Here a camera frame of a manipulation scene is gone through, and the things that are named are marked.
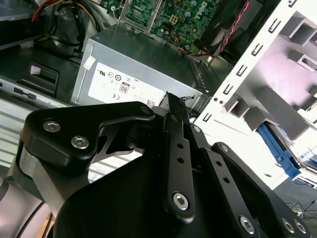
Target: yellow wire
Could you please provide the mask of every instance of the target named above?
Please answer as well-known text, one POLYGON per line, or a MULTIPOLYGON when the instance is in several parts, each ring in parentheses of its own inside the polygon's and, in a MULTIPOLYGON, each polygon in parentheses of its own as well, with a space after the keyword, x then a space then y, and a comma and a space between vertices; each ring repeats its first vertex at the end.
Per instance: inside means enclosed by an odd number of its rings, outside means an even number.
POLYGON ((50 6, 54 6, 54 5, 56 5, 56 4, 59 4, 59 3, 61 3, 62 1, 64 1, 64 0, 57 1, 57 2, 55 2, 55 3, 53 3, 53 4, 51 4, 50 6))
MULTIPOLYGON (((57 1, 57 2, 55 2, 55 3, 53 3, 53 4, 51 4, 50 6, 54 6, 54 5, 56 5, 56 4, 59 4, 59 3, 61 3, 62 1, 64 1, 64 0, 59 0, 59 1, 57 1)), ((78 5, 89 15, 89 17, 91 18, 91 21, 94 23, 94 24, 96 24, 95 23, 95 20, 94 20, 94 18, 93 18, 93 16, 91 16, 91 14, 87 11, 87 9, 82 5, 82 4, 80 4, 80 3, 78 3, 78 5)), ((43 37, 43 38, 41 38, 41 39, 39 39, 38 40, 38 42, 40 42, 40 41, 45 41, 45 40, 47 40, 48 39, 48 37, 43 37)))
POLYGON ((93 16, 91 16, 91 14, 87 11, 87 9, 86 9, 82 4, 80 4, 80 3, 78 3, 78 5, 89 15, 89 17, 91 18, 91 21, 92 21, 94 24, 96 24, 96 23, 95 23, 95 20, 94 20, 94 18, 93 18, 93 16))

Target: motherboard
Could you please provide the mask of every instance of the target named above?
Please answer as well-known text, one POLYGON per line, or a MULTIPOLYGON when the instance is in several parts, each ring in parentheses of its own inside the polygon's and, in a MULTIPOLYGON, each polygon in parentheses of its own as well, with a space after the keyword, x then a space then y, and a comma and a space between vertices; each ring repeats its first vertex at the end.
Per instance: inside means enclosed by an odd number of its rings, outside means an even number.
MULTIPOLYGON (((132 1, 127 10, 126 18, 147 27, 156 9, 152 0, 132 1)), ((220 0, 163 0, 155 17, 150 34, 163 40, 170 41, 171 35, 176 36, 178 45, 187 52, 196 53, 198 49, 193 44, 200 39, 212 17, 219 7, 220 0)), ((110 0, 107 9, 115 6, 121 15, 122 2, 110 0)))

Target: white sticker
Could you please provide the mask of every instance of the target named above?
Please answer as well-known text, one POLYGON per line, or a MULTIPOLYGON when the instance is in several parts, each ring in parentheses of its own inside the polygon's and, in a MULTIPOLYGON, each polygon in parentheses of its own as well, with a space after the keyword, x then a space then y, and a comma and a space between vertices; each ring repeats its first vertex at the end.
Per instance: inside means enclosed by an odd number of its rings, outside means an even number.
POLYGON ((96 61, 96 59, 94 57, 89 56, 84 64, 84 68, 89 70, 91 68, 91 66, 93 66, 95 61, 96 61))
POLYGON ((165 92, 98 63, 88 95, 104 103, 139 101, 153 107, 160 104, 165 92))

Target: mounting hole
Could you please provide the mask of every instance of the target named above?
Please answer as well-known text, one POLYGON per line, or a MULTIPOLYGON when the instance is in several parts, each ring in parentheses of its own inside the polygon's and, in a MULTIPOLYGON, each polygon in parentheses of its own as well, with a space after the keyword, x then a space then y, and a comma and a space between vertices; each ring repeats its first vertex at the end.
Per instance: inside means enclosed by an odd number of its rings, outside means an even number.
POLYGON ((223 177, 223 181, 225 181, 226 183, 230 183, 230 180, 227 177, 223 177))
POLYGON ((184 159, 181 157, 177 157, 177 161, 180 162, 181 164, 183 164, 185 162, 184 159))

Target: silver screw head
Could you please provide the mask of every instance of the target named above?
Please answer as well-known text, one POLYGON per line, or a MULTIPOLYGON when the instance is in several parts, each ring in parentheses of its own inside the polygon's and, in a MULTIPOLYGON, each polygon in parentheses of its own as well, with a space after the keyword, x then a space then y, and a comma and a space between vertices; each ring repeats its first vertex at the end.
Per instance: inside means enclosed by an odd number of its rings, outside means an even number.
POLYGON ((185 211, 188 209, 188 200, 183 194, 179 192, 175 193, 173 195, 173 201, 180 210, 185 211))
POLYGON ((198 126, 194 126, 194 130, 196 131, 196 132, 198 132, 198 133, 200 133, 201 132, 201 130, 200 130, 200 128, 198 127, 198 126))
POLYGON ((88 139, 84 136, 77 135, 71 139, 71 144, 77 149, 84 150, 89 146, 88 139))
POLYGON ((48 132, 58 132, 60 131, 60 124, 56 121, 48 120, 43 123, 43 128, 48 132))
POLYGON ((220 148, 224 151, 224 152, 228 152, 228 148, 225 145, 220 145, 220 148))
POLYGON ((295 225, 297 226, 297 228, 304 234, 306 234, 306 229, 305 227, 297 220, 294 220, 295 225))
POLYGON ((240 217, 240 224, 243 227, 243 229, 253 235, 255 233, 255 229, 254 226, 252 225, 252 223, 250 222, 250 220, 248 218, 246 218, 245 216, 241 216, 240 217))
POLYGON ((284 218, 282 218, 282 222, 284 224, 284 226, 286 227, 286 229, 290 232, 290 233, 294 233, 294 228, 293 226, 284 218))

